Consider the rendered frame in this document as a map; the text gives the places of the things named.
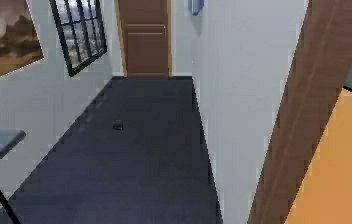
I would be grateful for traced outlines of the brown wooden room door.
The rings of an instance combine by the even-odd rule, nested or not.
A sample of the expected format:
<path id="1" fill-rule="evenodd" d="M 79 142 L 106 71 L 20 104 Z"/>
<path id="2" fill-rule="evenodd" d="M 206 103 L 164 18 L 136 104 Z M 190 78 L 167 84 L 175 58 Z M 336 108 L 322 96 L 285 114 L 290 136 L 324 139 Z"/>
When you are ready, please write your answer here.
<path id="1" fill-rule="evenodd" d="M 119 0 L 128 77 L 169 73 L 168 0 Z"/>

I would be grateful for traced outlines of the black framed grid window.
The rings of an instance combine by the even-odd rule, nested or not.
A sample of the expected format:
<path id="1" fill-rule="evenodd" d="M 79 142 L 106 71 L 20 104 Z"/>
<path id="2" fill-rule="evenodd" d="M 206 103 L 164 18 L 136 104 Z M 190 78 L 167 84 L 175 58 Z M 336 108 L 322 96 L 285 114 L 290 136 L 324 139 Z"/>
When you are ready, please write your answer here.
<path id="1" fill-rule="evenodd" d="M 75 76 L 107 53 L 100 0 L 49 0 L 67 71 Z"/>

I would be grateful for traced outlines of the blue framed wall picture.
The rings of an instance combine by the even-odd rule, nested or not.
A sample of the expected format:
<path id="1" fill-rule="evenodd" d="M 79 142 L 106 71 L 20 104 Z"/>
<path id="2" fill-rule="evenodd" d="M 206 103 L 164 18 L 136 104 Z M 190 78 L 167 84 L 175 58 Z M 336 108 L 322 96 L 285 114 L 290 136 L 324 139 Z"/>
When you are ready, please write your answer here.
<path id="1" fill-rule="evenodd" d="M 189 0 L 189 9 L 193 16 L 197 16 L 204 8 L 204 0 Z"/>

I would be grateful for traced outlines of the brown landscape wall painting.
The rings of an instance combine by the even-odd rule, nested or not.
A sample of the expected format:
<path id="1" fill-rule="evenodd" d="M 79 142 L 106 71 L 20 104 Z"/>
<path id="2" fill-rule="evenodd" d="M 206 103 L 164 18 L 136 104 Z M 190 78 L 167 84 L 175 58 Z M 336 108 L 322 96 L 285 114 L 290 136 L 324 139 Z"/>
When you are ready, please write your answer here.
<path id="1" fill-rule="evenodd" d="M 0 77 L 43 58 L 28 0 L 0 0 Z"/>

